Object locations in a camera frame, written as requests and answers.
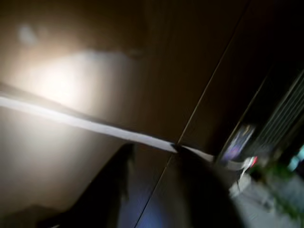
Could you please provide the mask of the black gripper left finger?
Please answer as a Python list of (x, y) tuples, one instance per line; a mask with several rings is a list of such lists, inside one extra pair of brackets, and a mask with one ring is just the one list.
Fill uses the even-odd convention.
[(122, 145), (67, 211), (37, 224), (38, 228), (116, 228), (122, 199), (127, 199), (133, 143)]

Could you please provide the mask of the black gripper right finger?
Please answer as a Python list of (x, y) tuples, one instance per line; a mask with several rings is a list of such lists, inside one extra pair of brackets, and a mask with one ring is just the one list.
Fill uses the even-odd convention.
[(240, 214), (228, 188), (199, 155), (173, 146), (193, 228), (239, 228)]

